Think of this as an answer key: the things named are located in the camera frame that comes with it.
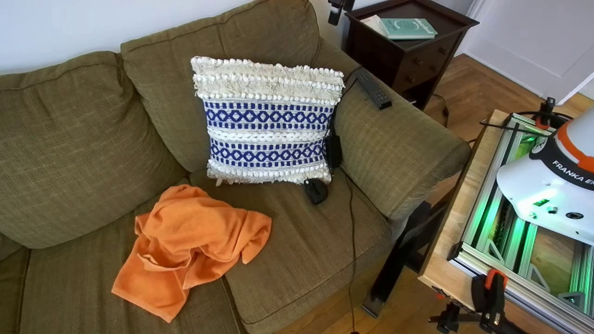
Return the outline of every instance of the black metal leg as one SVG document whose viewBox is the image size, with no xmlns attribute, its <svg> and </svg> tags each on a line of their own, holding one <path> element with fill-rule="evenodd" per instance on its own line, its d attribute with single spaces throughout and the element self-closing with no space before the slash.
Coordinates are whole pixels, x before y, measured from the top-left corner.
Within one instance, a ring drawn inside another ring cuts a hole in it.
<svg viewBox="0 0 594 334">
<path fill-rule="evenodd" d="M 369 315 L 375 318 L 380 315 L 404 266 L 412 266 L 419 272 L 425 259 L 417 251 L 434 237 L 444 212 L 445 204 L 431 209 L 429 203 L 423 202 L 409 217 L 405 230 L 396 240 L 363 302 L 362 307 Z"/>
</svg>

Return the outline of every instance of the dark wood nightstand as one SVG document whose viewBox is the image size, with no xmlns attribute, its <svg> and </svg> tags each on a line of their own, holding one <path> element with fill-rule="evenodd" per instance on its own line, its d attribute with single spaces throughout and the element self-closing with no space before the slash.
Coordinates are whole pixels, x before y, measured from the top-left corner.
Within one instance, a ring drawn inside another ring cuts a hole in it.
<svg viewBox="0 0 594 334">
<path fill-rule="evenodd" d="M 360 20 L 425 18 L 437 31 L 429 40 L 389 40 Z M 466 31 L 477 21 L 430 0 L 391 0 L 346 13 L 346 53 L 423 110 Z"/>
</svg>

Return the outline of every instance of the couch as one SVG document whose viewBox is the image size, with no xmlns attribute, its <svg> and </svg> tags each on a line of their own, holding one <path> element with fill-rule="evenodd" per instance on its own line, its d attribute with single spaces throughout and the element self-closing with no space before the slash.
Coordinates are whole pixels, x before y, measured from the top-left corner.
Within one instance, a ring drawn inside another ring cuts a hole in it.
<svg viewBox="0 0 594 334">
<path fill-rule="evenodd" d="M 241 58 L 343 71 L 359 65 L 320 38 L 306 0 L 256 0 L 63 64 L 0 77 L 0 332 L 272 333 L 348 284 L 354 183 L 358 275 L 381 261 L 406 217 L 469 146 L 385 84 L 378 111 L 360 85 L 340 102 L 344 162 L 328 199 L 297 184 L 215 186 L 190 58 Z M 134 216 L 176 184 L 273 218 L 268 244 L 191 290 L 171 324 L 113 295 Z"/>
</svg>

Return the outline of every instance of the franka emika robot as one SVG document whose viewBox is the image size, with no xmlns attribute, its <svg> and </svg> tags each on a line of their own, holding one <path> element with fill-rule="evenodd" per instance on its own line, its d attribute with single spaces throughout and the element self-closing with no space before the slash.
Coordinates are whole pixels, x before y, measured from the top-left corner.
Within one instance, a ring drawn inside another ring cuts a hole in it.
<svg viewBox="0 0 594 334">
<path fill-rule="evenodd" d="M 497 183 L 519 218 L 594 245 L 594 107 L 502 166 Z"/>
</svg>

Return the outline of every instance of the white book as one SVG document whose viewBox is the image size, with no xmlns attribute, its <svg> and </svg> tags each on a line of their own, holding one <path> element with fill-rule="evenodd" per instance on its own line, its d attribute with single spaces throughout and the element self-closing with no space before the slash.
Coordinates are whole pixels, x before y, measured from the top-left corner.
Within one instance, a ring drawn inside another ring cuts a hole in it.
<svg viewBox="0 0 594 334">
<path fill-rule="evenodd" d="M 386 31 L 381 28 L 380 24 L 383 24 L 383 23 L 381 22 L 381 18 L 379 16 L 373 15 L 373 16 L 364 18 L 363 20 L 361 20 L 361 22 L 365 23 L 368 27 L 377 31 L 378 34 L 380 34 L 384 37 L 387 37 Z"/>
</svg>

